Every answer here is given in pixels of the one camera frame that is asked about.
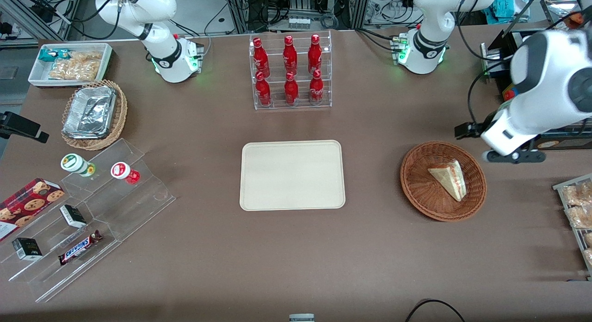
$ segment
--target beige tray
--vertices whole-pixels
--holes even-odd
[[[338,209],[345,204],[338,141],[248,143],[240,206],[246,211]]]

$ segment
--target white plastic tray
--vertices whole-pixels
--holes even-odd
[[[80,52],[98,51],[102,52],[103,57],[101,58],[101,65],[99,65],[99,71],[94,81],[100,81],[103,79],[107,66],[109,65],[109,59],[111,58],[111,52],[113,49],[109,44],[106,43],[56,43],[56,44],[43,44],[39,51],[49,48],[57,49],[69,49]],[[35,59],[35,63],[29,74],[28,81],[31,85],[38,87],[69,87],[69,86],[82,86],[90,84],[92,81],[82,80],[53,80],[49,79],[49,71],[53,67],[53,62],[44,62],[40,59]]]
[[[260,142],[243,147],[243,210],[338,209],[344,204],[338,141]]]

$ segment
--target white box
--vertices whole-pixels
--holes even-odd
[[[109,59],[111,58],[111,52],[113,49],[109,44],[106,43],[55,43],[55,44],[43,44],[41,50],[44,49],[68,49],[78,52],[89,52],[99,51],[103,53],[101,58],[101,65],[97,72],[97,77],[94,81],[100,81],[105,76],[107,66],[109,65]],[[40,59],[36,59],[29,74],[29,82],[31,85],[38,87],[68,87],[68,86],[82,86],[90,84],[92,81],[82,80],[53,80],[49,79],[49,71],[53,67],[53,62],[44,62]]]

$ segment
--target acrylic display rack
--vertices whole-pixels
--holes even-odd
[[[9,280],[27,282],[36,302],[49,301],[173,202],[175,197],[150,172],[142,156],[140,150],[119,139],[89,160],[97,168],[93,176],[66,176],[61,186],[67,195],[0,242],[0,266]],[[129,185],[114,179],[110,170],[118,161],[140,172],[140,181]],[[59,210],[64,204],[76,206],[87,225],[81,229],[69,226]],[[57,256],[97,229],[102,240],[61,266]],[[12,246],[17,237],[34,238],[43,257],[37,261],[20,260]]]
[[[558,185],[553,186],[553,189],[555,189],[559,193],[559,196],[561,198],[561,204],[563,204],[563,208],[564,208],[564,212],[566,212],[565,213],[566,216],[567,216],[567,210],[570,208],[570,206],[567,205],[567,199],[563,195],[562,188],[566,187],[566,186],[576,185],[578,183],[590,182],[590,181],[592,181],[592,174],[580,176],[580,177],[577,177],[573,180],[565,181],[564,183],[559,183]],[[571,230],[573,230],[573,234],[575,235],[575,240],[578,242],[578,246],[580,247],[580,252],[582,252],[582,256],[584,256],[584,250],[591,248],[590,246],[588,246],[588,244],[584,240],[584,234],[592,232],[592,229],[575,229],[574,227],[572,227]],[[592,282],[592,265],[590,265],[590,263],[588,262],[586,257],[584,257],[584,262],[586,263],[586,267],[588,268],[588,273],[590,274],[590,276],[588,276],[588,281]]]
[[[308,49],[310,47],[310,37],[313,34],[320,36],[320,46],[322,50],[321,54],[321,79],[323,80],[323,100],[320,105],[313,105],[309,102],[309,89],[310,81],[313,76],[308,73]],[[319,108],[319,107],[331,107],[333,104],[333,93],[332,93],[332,61],[331,61],[331,33],[329,31],[303,31],[299,33],[290,33],[294,39],[294,48],[298,53],[298,73],[296,74],[296,83],[298,84],[298,92],[300,100],[298,105],[290,107],[286,104],[284,83],[286,82],[286,69],[284,67],[284,38],[277,39],[272,34],[257,34],[251,35],[249,39],[249,59],[251,67],[251,83],[253,84],[253,100],[255,109],[304,109],[304,108]],[[263,44],[263,48],[267,52],[269,58],[269,70],[270,76],[266,78],[269,83],[271,90],[272,105],[269,107],[263,107],[257,92],[255,89],[255,73],[257,69],[253,60],[254,46],[253,39],[259,37]]]

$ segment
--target small box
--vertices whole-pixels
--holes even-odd
[[[18,258],[24,261],[37,261],[43,257],[35,239],[16,238],[12,242],[12,246],[17,251]]]
[[[105,75],[111,53],[113,49],[107,43],[60,43],[60,44],[43,44],[39,51],[53,48],[68,49],[71,51],[78,52],[89,52],[99,51],[102,52],[101,64],[99,65],[99,71],[97,77],[92,81],[84,80],[53,80],[49,78],[49,72],[53,69],[53,62],[44,62],[40,59],[36,59],[31,73],[29,74],[28,81],[31,85],[37,87],[75,87],[90,84],[93,81],[101,81]]]
[[[81,229],[82,227],[86,226],[86,221],[80,211],[74,206],[65,204],[60,208],[64,219],[66,219],[66,223],[72,227],[77,227]]]
[[[64,191],[57,184],[34,179],[4,200],[0,203],[0,242],[63,195]]]

